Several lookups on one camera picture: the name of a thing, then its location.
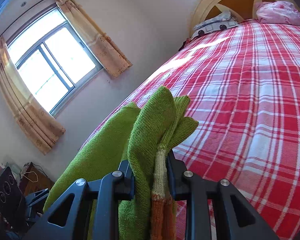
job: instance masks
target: red and white plaid blanket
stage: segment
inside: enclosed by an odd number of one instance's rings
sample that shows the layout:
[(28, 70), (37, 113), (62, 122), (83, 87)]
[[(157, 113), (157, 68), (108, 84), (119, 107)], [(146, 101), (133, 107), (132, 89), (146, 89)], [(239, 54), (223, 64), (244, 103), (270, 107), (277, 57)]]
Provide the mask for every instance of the red and white plaid blanket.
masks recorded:
[[(188, 95), (186, 116), (199, 121), (176, 158), (203, 178), (230, 180), (281, 239), (292, 239), (300, 229), (300, 26), (251, 20), (201, 37), (115, 111), (130, 101), (142, 107), (162, 85)], [(181, 202), (178, 239), (185, 218)]]

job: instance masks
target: window frame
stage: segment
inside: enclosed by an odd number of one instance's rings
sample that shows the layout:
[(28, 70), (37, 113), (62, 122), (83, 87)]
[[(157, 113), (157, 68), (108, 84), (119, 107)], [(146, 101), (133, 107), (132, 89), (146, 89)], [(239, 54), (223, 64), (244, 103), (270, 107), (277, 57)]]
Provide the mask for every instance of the window frame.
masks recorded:
[[(64, 84), (64, 86), (68, 89), (68, 92), (58, 101), (58, 103), (51, 109), (50, 114), (53, 116), (56, 116), (61, 109), (65, 106), (65, 104), (76, 94), (83, 86), (85, 86), (100, 70), (103, 69), (103, 66), (98, 61), (98, 59), (94, 56), (94, 54), (90, 51), (90, 49), (87, 47), (87, 45), (84, 43), (84, 41), (79, 37), (79, 35), (76, 33), (76, 31), (72, 28), (62, 11), (58, 7), (53, 7), (50, 10), (47, 10), (43, 14), (39, 14), (38, 17), (35, 19), (32, 19), (31, 22), (28, 22), (27, 25), (23, 25), (23, 28), (18, 30), (17, 36), (11, 40), (11, 42), (8, 44), (8, 47), (18, 39), (30, 26), (32, 26), (35, 22), (40, 20), (45, 15), (51, 13), (54, 10), (58, 10), (62, 16), (64, 17), (65, 21), (61, 24), (59, 24), (57, 27), (49, 31), (47, 34), (45, 34), (42, 38), (40, 38), (35, 44), (33, 44), (16, 62), (15, 67), (19, 70), (21, 66), (26, 62), (26, 60), (32, 56), (33, 53), (35, 53), (37, 50), (42, 54), (52, 71), (56, 74), (56, 76), (59, 78), (59, 80)], [(83, 76), (77, 83), (74, 83), (72, 79), (68, 76), (66, 71), (63, 70), (62, 66), (59, 64), (59, 62), (56, 60), (48, 46), (46, 45), (45, 41), (50, 38), (52, 35), (60, 31), (61, 29), (66, 28), (71, 35), (74, 37), (74, 39), (81, 45), (82, 49), (85, 51), (85, 53), (88, 55), (88, 57), (92, 60), (92, 62), (95, 64), (95, 68), (90, 70), (85, 76)], [(43, 51), (41, 44), (45, 46), (48, 53), (51, 55), (53, 60), (56, 62), (58, 67), (61, 69), (61, 71), (64, 73), (64, 75), (70, 80), (73, 87), (70, 87), (66, 81), (61, 77), (59, 72), (54, 67), (53, 63), (50, 61), (46, 53)]]

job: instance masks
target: floral curtain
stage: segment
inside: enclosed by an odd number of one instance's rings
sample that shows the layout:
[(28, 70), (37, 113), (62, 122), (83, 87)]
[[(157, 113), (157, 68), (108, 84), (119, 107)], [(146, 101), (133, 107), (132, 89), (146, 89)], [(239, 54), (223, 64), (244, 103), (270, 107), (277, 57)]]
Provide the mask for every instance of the floral curtain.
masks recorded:
[(45, 155), (65, 129), (34, 98), (10, 59), (0, 37), (0, 89), (15, 121), (25, 135)]
[(56, 0), (56, 3), (92, 53), (112, 76), (117, 77), (132, 66), (117, 45), (87, 15), (81, 5), (74, 0)]

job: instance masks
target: triangular cutout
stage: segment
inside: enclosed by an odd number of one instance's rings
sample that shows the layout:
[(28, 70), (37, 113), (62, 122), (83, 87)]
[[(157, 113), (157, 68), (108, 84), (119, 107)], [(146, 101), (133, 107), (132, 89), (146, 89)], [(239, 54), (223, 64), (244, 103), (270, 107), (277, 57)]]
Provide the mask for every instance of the triangular cutout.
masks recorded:
[(256, 222), (255, 217), (250, 211), (242, 204), (235, 195), (231, 195), (231, 202), (234, 208), (235, 216), (239, 227), (243, 228), (252, 225)]
[(68, 195), (68, 197), (62, 202), (62, 204), (49, 217), (48, 222), (60, 227), (64, 227), (67, 223), (73, 200), (74, 194)]

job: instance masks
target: curtain rod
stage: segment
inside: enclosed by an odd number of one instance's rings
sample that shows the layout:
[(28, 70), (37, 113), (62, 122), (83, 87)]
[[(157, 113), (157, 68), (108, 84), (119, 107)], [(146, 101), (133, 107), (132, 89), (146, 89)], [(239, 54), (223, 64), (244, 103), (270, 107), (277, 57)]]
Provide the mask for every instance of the curtain rod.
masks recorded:
[(42, 2), (42, 1), (44, 1), (44, 0), (40, 0), (39, 2), (37, 2), (35, 5), (32, 5), (29, 9), (27, 9), (23, 14), (21, 14), (19, 17), (17, 17), (2, 33), (1, 33), (1, 35), (0, 36), (2, 36), (3, 35), (3, 33), (5, 33), (6, 32), (6, 30), (8, 29), (8, 28), (10, 28), (11, 27), (11, 25), (13, 24), (13, 23), (15, 23), (18, 19), (20, 19), (20, 17), (22, 17), (22, 15), (24, 15), (26, 12), (28, 12), (29, 10), (31, 10), (34, 6), (36, 6), (37, 4), (39, 4), (40, 2)]

